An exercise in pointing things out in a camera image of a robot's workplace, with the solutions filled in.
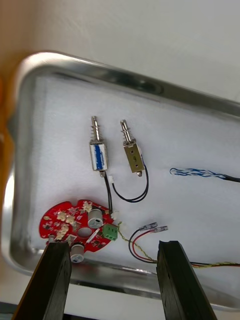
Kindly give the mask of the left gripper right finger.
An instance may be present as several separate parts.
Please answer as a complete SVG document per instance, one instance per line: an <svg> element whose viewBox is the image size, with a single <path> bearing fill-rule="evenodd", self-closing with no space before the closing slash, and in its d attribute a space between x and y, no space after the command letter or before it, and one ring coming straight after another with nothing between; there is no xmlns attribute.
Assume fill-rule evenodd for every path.
<svg viewBox="0 0 240 320"><path fill-rule="evenodd" d="M217 318L178 241L159 242L156 272L167 320Z"/></svg>

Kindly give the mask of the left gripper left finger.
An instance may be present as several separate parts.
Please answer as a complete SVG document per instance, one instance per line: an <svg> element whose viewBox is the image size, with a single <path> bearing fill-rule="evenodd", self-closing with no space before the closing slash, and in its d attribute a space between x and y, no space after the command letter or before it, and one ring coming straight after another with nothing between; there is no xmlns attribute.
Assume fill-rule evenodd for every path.
<svg viewBox="0 0 240 320"><path fill-rule="evenodd" d="M64 316L71 272L68 243L49 243L12 318L14 320L61 320Z"/></svg>

